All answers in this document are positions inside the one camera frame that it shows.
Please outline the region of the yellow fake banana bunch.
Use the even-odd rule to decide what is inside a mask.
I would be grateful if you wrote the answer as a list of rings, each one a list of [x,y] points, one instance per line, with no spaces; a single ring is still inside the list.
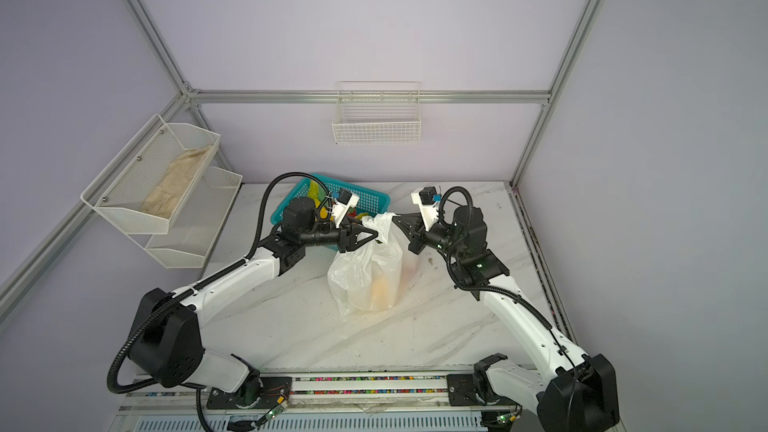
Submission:
[[[314,181],[309,182],[307,197],[313,200],[316,207],[318,207],[321,203],[321,200],[322,200],[321,192],[322,190],[316,182]]]

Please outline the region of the white lemon print plastic bag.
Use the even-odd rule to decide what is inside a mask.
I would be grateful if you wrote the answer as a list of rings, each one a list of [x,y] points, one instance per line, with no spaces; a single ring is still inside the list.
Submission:
[[[382,312],[394,307],[415,276],[419,258],[387,212],[365,217],[362,225],[378,237],[354,252],[338,253],[327,273],[328,286],[342,316]]]

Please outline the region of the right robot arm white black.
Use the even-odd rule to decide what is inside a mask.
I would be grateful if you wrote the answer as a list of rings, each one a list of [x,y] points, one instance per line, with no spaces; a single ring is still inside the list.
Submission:
[[[525,296],[509,268],[490,250],[482,210],[462,186],[439,193],[433,186],[411,194],[417,212],[394,224],[418,255],[440,255],[455,288],[471,294],[510,331],[532,360],[533,371],[513,366],[502,353],[473,366],[476,402],[511,401],[536,414],[546,431],[607,431],[619,424],[617,375],[602,354],[575,344]]]

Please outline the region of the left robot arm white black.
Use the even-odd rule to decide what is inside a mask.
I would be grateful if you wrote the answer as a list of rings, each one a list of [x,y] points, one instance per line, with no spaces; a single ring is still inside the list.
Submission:
[[[358,201],[348,189],[320,203],[294,198],[270,234],[259,237],[243,258],[173,292],[156,288],[145,294],[110,366],[109,390],[129,393],[158,384],[211,388],[254,400],[262,388],[259,371],[234,353],[209,347],[204,328],[245,293],[292,269],[307,248],[333,245],[350,252],[373,241],[377,232],[349,215]]]

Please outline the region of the lower white mesh shelf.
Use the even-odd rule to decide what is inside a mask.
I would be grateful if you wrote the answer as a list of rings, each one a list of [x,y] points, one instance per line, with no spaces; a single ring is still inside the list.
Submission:
[[[240,190],[242,176],[209,166],[167,234],[142,249],[166,269],[202,268]]]

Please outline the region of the white mesh shelf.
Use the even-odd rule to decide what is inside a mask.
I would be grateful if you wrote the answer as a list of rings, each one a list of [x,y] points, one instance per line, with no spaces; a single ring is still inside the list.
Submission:
[[[220,145],[220,135],[154,115],[81,193],[81,201],[126,235],[166,234],[190,198]],[[171,161],[185,150],[211,146],[209,155],[170,219],[142,213],[140,207]]]
[[[240,190],[242,176],[209,166],[167,234],[142,249],[166,269],[202,268]]]

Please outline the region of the beige cloth in shelf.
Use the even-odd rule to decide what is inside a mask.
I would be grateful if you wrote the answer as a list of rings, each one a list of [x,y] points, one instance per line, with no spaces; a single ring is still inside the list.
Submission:
[[[185,150],[171,161],[160,182],[142,203],[140,211],[170,219],[210,150],[211,146]]]

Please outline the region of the upper white mesh shelf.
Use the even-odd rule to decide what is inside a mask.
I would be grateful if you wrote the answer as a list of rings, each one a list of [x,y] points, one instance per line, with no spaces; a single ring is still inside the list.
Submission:
[[[220,145],[220,135],[154,115],[81,193],[81,201],[126,235],[166,234],[190,198]],[[170,219],[142,213],[140,207],[171,161],[185,150],[211,146],[209,155]]]

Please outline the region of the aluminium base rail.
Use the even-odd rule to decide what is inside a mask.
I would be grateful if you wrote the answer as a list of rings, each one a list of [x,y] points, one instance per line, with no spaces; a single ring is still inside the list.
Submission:
[[[484,402],[471,372],[267,373],[254,403],[218,389],[131,392],[113,431],[540,431],[509,398]]]

